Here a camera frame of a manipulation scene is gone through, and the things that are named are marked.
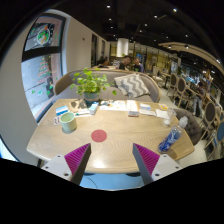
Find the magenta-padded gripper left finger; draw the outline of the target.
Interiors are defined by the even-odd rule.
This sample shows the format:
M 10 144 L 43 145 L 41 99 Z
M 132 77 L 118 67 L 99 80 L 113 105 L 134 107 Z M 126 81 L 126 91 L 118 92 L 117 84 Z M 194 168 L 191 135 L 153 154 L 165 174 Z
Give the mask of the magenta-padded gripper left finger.
M 42 169 L 79 185 L 90 155 L 91 144 L 88 143 L 66 155 L 57 154 Z

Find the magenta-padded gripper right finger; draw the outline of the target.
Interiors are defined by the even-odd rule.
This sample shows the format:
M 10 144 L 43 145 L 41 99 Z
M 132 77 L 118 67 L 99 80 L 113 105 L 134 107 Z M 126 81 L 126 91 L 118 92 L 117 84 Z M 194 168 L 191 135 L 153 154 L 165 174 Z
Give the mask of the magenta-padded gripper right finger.
M 181 170 L 169 155 L 158 155 L 136 143 L 133 144 L 133 155 L 145 185 Z

